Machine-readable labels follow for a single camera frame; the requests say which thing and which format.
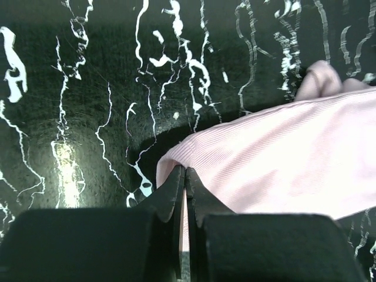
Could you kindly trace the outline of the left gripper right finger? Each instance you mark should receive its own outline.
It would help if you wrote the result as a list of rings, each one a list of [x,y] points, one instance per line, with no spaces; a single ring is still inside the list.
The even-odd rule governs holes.
[[[235,213],[186,172],[192,281],[365,281],[340,226],[319,214]]]

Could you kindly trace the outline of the pink tank top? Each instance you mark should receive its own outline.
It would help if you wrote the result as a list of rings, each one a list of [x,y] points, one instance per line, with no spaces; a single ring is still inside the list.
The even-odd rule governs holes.
[[[293,102],[186,137],[157,163],[176,165],[237,213],[315,213],[333,219],[375,206],[375,87],[312,64]]]

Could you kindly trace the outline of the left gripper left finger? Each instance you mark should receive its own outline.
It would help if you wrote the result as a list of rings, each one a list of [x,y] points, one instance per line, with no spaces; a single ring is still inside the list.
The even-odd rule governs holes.
[[[2,281],[177,281],[185,169],[132,208],[38,209],[1,243]]]

